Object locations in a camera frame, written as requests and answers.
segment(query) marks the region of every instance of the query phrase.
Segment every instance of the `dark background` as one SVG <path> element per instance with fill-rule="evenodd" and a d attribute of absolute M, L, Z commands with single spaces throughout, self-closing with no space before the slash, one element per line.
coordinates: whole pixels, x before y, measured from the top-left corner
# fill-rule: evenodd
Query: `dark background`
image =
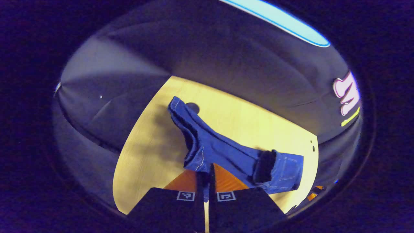
<path fill-rule="evenodd" d="M 45 154 L 57 77 L 78 46 L 142 1 L 0 4 L 0 232 L 122 232 L 64 187 Z M 365 168 L 319 212 L 281 232 L 414 232 L 413 1 L 272 1 L 318 27 L 375 93 Z"/>

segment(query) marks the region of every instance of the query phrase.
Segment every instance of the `wooden table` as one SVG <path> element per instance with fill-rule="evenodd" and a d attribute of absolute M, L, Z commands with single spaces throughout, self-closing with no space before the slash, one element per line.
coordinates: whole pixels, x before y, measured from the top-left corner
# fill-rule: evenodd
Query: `wooden table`
<path fill-rule="evenodd" d="M 174 96 L 196 103 L 205 123 L 243 146 L 303 155 L 298 190 L 270 197 L 284 213 L 306 198 L 318 168 L 315 135 L 241 98 L 172 76 L 149 102 L 120 154 L 113 178 L 113 197 L 119 211 L 128 214 L 151 187 L 164 188 L 184 171 L 188 150 L 167 111 Z"/>

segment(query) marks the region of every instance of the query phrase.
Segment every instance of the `jeans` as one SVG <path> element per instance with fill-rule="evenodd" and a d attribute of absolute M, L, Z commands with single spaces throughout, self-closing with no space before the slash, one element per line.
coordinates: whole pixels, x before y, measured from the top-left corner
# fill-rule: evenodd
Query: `jeans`
<path fill-rule="evenodd" d="M 303 156 L 242 146 L 212 130 L 178 97 L 172 99 L 168 111 L 188 148 L 185 169 L 210 172 L 210 164 L 216 163 L 248 187 L 262 187 L 268 194 L 298 189 Z"/>

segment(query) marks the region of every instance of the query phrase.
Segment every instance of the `blue light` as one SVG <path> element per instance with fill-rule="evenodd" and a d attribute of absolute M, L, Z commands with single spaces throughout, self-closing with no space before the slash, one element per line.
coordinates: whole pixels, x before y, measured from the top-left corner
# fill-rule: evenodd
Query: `blue light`
<path fill-rule="evenodd" d="M 304 24 L 281 9 L 261 0 L 220 0 L 242 11 L 261 18 L 268 23 L 319 47 L 328 47 L 329 41 L 312 27 Z"/>

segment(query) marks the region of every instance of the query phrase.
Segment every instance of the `pink lettering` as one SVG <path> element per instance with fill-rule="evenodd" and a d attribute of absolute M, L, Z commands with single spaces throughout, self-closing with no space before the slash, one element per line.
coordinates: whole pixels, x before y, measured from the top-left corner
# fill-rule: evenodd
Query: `pink lettering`
<path fill-rule="evenodd" d="M 337 78 L 334 81 L 333 88 L 335 95 L 338 98 L 342 98 L 341 114 L 342 116 L 345 116 L 353 107 L 355 107 L 360 99 L 356 81 L 352 73 L 349 72 L 344 80 Z"/>

